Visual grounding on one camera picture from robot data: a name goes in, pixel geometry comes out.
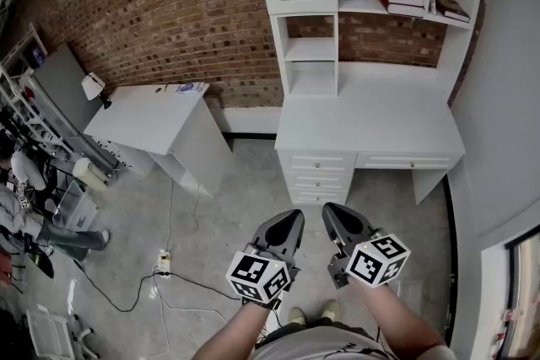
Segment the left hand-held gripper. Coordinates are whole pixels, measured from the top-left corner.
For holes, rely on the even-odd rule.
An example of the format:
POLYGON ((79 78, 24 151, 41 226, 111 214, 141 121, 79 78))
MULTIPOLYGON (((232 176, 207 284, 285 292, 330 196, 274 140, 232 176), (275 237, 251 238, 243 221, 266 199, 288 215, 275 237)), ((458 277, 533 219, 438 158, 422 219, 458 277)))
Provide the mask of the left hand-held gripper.
POLYGON ((282 212, 261 224, 235 256, 226 279, 243 304, 280 304, 300 269, 294 255, 300 248, 305 217, 300 209, 282 212))

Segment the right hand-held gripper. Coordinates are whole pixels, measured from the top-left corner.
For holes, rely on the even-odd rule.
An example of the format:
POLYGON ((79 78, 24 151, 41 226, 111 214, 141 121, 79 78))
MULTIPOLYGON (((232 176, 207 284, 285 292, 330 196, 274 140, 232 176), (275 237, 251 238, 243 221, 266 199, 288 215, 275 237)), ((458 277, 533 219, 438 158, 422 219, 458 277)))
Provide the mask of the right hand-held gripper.
POLYGON ((375 228, 364 215, 343 205, 328 202, 321 215, 338 249, 327 267, 335 287, 345 287, 351 278, 379 287, 398 276, 411 251, 395 234, 375 228))

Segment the person's right forearm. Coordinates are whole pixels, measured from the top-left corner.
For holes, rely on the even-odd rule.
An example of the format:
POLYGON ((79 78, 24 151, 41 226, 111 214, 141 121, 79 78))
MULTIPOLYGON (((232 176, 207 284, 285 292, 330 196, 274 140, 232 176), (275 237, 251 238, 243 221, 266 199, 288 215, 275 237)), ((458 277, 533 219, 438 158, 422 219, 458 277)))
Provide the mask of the person's right forearm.
POLYGON ((456 360, 440 335, 385 285, 372 288, 352 277, 349 283, 360 294, 399 360, 456 360))

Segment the person's left forearm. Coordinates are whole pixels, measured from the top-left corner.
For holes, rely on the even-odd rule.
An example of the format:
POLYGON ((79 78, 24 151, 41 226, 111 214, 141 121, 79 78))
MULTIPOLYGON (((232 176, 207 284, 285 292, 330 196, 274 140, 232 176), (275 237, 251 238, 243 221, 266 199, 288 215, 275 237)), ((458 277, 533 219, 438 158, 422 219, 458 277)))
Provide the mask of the person's left forearm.
POLYGON ((240 307, 233 318, 195 353, 192 360, 247 360, 270 310, 254 303, 240 307))

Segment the white desk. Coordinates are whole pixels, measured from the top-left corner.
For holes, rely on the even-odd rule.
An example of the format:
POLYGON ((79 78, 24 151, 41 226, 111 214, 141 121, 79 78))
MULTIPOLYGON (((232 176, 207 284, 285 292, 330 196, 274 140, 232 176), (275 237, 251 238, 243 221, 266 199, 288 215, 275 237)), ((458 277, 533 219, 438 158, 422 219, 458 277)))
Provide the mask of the white desk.
POLYGON ((284 165, 290 154, 406 154, 454 158, 449 169, 405 169, 413 173, 421 202, 465 153, 436 72, 383 63, 342 63, 335 96, 286 97, 275 148, 284 165))

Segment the person's right shoe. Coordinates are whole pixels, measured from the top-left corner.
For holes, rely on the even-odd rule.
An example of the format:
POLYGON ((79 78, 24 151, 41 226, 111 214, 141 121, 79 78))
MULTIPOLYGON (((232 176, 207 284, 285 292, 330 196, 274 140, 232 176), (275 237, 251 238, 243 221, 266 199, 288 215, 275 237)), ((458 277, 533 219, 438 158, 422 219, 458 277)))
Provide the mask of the person's right shoe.
POLYGON ((337 321, 340 315, 340 303, 336 299, 328 300, 322 307, 320 313, 320 319, 328 319, 330 321, 337 321))

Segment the person's white shirt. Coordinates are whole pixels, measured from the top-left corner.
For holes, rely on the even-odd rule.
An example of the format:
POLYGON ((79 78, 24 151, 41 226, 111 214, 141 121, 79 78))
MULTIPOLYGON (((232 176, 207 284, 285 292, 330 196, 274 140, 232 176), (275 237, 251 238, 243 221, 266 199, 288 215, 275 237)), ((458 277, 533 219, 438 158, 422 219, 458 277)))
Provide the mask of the person's white shirt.
POLYGON ((298 331, 256 349, 250 360, 390 360, 367 336, 333 326, 298 331))

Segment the white framed window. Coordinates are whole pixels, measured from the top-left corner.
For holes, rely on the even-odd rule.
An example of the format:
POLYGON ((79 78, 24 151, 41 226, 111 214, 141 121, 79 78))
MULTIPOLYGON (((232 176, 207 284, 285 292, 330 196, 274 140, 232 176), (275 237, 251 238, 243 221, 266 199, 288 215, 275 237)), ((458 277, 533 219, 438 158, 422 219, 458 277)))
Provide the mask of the white framed window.
POLYGON ((540 225, 481 253, 481 360, 540 360, 540 225))

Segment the white and purple booklet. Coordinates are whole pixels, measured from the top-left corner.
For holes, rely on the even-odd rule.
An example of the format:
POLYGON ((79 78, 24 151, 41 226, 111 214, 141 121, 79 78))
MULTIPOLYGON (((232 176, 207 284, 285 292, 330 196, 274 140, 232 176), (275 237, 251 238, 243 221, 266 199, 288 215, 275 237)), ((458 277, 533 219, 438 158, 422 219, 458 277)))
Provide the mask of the white and purple booklet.
POLYGON ((204 82, 193 82, 180 84, 175 90, 176 94, 204 94, 208 90, 208 85, 204 82))

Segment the plain white side table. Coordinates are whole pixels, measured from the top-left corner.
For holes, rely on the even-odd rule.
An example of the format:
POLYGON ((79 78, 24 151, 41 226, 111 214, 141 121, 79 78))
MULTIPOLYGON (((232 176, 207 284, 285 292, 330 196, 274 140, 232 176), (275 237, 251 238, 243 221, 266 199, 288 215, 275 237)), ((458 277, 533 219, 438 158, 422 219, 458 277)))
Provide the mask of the plain white side table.
POLYGON ((179 85, 119 87, 84 132, 149 155, 180 187, 215 196, 232 152, 204 94, 176 94, 179 85))

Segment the clear plastic storage bin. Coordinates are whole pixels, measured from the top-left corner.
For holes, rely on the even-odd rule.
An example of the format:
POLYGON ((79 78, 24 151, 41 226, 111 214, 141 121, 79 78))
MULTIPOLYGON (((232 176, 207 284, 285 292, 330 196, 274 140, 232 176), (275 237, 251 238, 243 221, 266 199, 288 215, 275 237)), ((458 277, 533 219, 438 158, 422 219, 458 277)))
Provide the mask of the clear plastic storage bin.
POLYGON ((97 212, 98 207, 85 187, 73 180, 62 196, 52 221, 56 226, 72 231, 89 231, 97 212))

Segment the white shade table lamp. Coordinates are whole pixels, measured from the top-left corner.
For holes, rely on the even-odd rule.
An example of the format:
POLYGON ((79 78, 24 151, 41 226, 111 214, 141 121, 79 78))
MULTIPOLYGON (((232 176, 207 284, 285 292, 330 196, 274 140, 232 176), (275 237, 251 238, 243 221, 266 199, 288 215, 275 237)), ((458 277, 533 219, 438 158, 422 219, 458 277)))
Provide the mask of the white shade table lamp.
POLYGON ((105 82, 94 73, 88 73, 81 84, 87 100, 99 99, 105 110, 111 106, 110 99, 103 94, 105 82))

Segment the white slatted chair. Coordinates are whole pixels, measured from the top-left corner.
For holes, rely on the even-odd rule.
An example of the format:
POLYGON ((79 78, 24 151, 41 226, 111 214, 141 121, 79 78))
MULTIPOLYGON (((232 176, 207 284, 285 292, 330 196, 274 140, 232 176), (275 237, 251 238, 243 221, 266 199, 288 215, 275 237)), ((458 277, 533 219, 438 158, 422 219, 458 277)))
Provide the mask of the white slatted chair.
POLYGON ((84 327, 78 315, 71 320, 51 314, 48 310, 26 312, 30 339, 37 357, 49 360, 100 360, 100 355, 87 345, 88 336, 95 333, 84 327))

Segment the grey metal cabinet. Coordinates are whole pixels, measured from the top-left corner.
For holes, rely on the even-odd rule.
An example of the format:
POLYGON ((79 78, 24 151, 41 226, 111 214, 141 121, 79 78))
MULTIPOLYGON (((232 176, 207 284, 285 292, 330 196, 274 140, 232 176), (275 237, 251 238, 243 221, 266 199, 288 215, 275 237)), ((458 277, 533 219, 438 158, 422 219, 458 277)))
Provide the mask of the grey metal cabinet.
POLYGON ((74 153, 90 159, 100 169, 113 169, 116 158, 84 133, 103 107, 99 99, 87 99, 84 78, 76 56, 62 44, 30 75, 25 86, 32 90, 39 112, 74 153))

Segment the dark hardcover book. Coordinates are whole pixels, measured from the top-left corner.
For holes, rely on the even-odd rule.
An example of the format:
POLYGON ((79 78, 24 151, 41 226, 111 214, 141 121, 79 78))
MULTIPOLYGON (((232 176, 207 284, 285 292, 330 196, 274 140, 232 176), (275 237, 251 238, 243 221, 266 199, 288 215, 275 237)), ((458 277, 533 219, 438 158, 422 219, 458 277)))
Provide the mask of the dark hardcover book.
POLYGON ((470 22, 469 15, 456 0, 435 0, 436 10, 444 17, 464 23, 470 22))

